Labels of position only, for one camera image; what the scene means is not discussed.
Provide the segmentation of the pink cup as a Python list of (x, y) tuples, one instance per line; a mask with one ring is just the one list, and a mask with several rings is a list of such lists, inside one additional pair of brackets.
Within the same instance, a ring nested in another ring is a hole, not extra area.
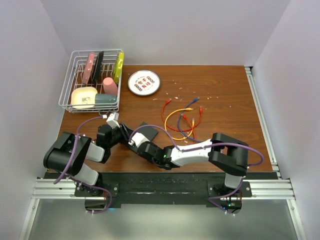
[(118, 86), (111, 77), (106, 77), (102, 81), (103, 90), (105, 94), (108, 95), (118, 95)]

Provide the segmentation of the round patterned plate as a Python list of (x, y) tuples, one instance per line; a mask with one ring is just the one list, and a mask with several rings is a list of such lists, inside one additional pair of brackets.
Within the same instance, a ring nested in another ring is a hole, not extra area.
[(150, 96), (160, 89), (160, 77), (150, 70), (139, 70), (128, 78), (129, 90), (137, 96)]

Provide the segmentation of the aluminium frame rail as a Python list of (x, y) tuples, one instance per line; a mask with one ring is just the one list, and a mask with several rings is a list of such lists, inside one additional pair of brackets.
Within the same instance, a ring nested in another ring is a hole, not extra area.
[[(156, 73), (161, 81), (148, 96), (132, 93), (129, 77), (140, 70)], [(248, 173), (276, 173), (276, 180), (252, 180), (252, 196), (241, 197), (236, 215), (224, 213), (221, 204), (123, 204), (101, 213), (86, 211), (104, 203), (103, 197), (76, 196), (71, 179), (54, 184), (49, 172), (36, 181), (20, 238), (22, 240), (303, 240), (291, 181), (279, 178), (277, 161), (268, 143), (249, 69), (222, 65), (125, 65), (122, 70), (119, 119), (135, 129), (141, 122), (161, 125), (161, 107), (182, 107), (195, 97), (204, 108), (197, 129), (200, 140), (222, 132), (248, 143), (265, 156), (261, 166)], [(106, 166), (92, 163), (102, 173), (222, 173), (210, 163), (164, 171), (116, 146)]]

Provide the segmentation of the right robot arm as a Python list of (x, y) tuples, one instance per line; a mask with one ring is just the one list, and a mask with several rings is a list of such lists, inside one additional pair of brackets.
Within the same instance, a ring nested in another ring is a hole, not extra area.
[(192, 163), (213, 164), (225, 172), (222, 189), (230, 197), (241, 190), (240, 182), (247, 175), (248, 144), (222, 133), (214, 133), (211, 139), (197, 144), (177, 147), (160, 148), (139, 132), (131, 142), (137, 146), (140, 157), (165, 170)]

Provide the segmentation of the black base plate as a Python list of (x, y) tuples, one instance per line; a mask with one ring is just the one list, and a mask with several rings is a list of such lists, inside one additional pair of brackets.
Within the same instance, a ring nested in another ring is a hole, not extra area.
[(274, 172), (250, 172), (239, 190), (225, 186), (225, 174), (214, 172), (105, 172), (99, 174), (98, 189), (78, 185), (77, 197), (103, 197), (110, 191), (111, 207), (138, 205), (206, 205), (227, 195), (239, 206), (241, 198), (252, 197), (253, 180), (276, 180)]

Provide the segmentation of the black network switch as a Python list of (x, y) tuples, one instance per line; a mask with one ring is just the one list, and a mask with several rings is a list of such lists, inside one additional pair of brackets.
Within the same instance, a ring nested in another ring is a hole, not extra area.
[[(149, 142), (152, 142), (159, 132), (154, 127), (148, 126), (148, 127), (143, 127), (143, 128), (138, 129), (136, 134), (137, 133), (144, 135), (148, 139)], [(128, 148), (135, 153), (138, 150), (138, 147), (135, 144), (133, 144), (133, 145), (129, 144)]]

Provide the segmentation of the pink plate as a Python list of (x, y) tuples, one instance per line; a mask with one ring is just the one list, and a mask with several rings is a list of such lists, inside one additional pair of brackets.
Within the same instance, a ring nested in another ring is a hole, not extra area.
[(84, 67), (83, 75), (82, 75), (82, 83), (85, 85), (87, 85), (90, 80), (94, 59), (95, 59), (95, 53), (92, 51), (88, 55), (88, 58)]

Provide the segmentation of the yellow-green plate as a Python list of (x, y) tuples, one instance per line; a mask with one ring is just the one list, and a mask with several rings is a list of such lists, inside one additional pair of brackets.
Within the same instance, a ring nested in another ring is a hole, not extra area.
[(124, 56), (125, 53), (123, 51), (120, 51), (116, 57), (113, 72), (112, 72), (112, 79), (118, 83), (121, 73), (122, 73), (122, 68), (123, 68), (123, 63), (124, 63)]

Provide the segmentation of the cream square bowl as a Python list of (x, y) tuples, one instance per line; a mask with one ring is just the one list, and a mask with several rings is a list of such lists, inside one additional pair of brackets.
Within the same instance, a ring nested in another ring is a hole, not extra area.
[(77, 110), (92, 108), (95, 106), (97, 93), (94, 87), (79, 87), (72, 92), (70, 104)]

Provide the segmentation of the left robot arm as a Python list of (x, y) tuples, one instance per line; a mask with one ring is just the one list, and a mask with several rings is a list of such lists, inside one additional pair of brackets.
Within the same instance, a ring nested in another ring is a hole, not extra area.
[(119, 143), (126, 144), (132, 132), (124, 123), (115, 127), (103, 124), (97, 130), (95, 142), (79, 133), (63, 132), (44, 155), (43, 166), (60, 173), (53, 182), (55, 185), (71, 177), (82, 183), (92, 196), (110, 196), (104, 190), (102, 174), (87, 166), (85, 160), (106, 163), (111, 148)]

